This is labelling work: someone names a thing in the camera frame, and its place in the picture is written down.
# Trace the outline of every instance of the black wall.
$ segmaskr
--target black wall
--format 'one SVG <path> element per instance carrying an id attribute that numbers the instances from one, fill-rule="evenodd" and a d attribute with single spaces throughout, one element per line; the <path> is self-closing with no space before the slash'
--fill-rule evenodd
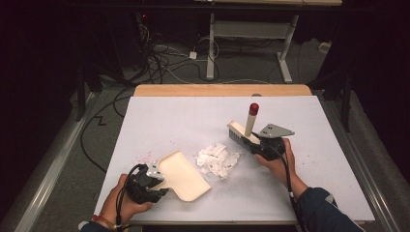
<path id="1" fill-rule="evenodd" d="M 410 34 L 408 2 L 393 1 L 374 23 L 371 48 L 353 87 L 389 154 L 410 183 Z"/>
<path id="2" fill-rule="evenodd" d="M 72 110 L 77 63 L 57 4 L 0 6 L 0 219 Z"/>

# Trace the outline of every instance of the small white object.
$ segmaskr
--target small white object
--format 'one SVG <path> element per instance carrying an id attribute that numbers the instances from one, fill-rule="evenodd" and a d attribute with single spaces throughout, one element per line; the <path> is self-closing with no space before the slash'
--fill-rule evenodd
<path id="1" fill-rule="evenodd" d="M 191 58 L 192 60 L 196 60 L 196 52 L 191 51 L 191 52 L 190 52 L 190 58 Z"/>
<path id="2" fill-rule="evenodd" d="M 241 154 L 239 152 L 228 154 L 225 148 L 224 145 L 217 143 L 198 152 L 196 164 L 202 167 L 202 173 L 212 172 L 222 180 L 228 177 L 233 167 L 238 163 Z"/>

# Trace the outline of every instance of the person's left hand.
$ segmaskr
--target person's left hand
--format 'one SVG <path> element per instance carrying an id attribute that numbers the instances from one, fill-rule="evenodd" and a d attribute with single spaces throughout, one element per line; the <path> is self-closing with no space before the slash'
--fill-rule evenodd
<path id="1" fill-rule="evenodd" d="M 115 188 L 111 190 L 109 195 L 106 197 L 100 215 L 107 219 L 112 224 L 115 224 L 115 219 L 117 217 L 117 209 L 116 209 L 116 200 L 117 195 L 120 192 L 121 188 L 124 186 L 124 183 L 127 180 L 127 174 L 122 174 L 120 179 L 118 180 L 118 184 Z M 121 222 L 129 221 L 133 215 L 138 213 L 143 213 L 151 209 L 153 206 L 152 202 L 145 202 L 143 204 L 137 204 L 133 202 L 125 192 L 123 204 L 121 206 Z M 97 223 L 109 228 L 109 225 L 105 222 L 99 220 Z"/>

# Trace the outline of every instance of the wooden table edge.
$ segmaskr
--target wooden table edge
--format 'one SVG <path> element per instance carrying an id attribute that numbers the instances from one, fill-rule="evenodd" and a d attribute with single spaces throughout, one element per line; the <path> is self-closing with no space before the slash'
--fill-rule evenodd
<path id="1" fill-rule="evenodd" d="M 304 84 L 142 84 L 135 97 L 311 96 Z"/>

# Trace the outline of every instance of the sleeve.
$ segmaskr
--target sleeve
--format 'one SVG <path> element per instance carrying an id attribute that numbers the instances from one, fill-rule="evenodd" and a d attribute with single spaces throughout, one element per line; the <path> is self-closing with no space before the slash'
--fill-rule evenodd
<path id="1" fill-rule="evenodd" d="M 342 213 L 333 196 L 322 188 L 308 188 L 297 201 L 298 211 L 309 231 L 365 231 Z"/>
<path id="2" fill-rule="evenodd" d="M 103 227 L 94 221 L 83 221 L 78 225 L 80 232 L 110 232 L 111 230 Z"/>

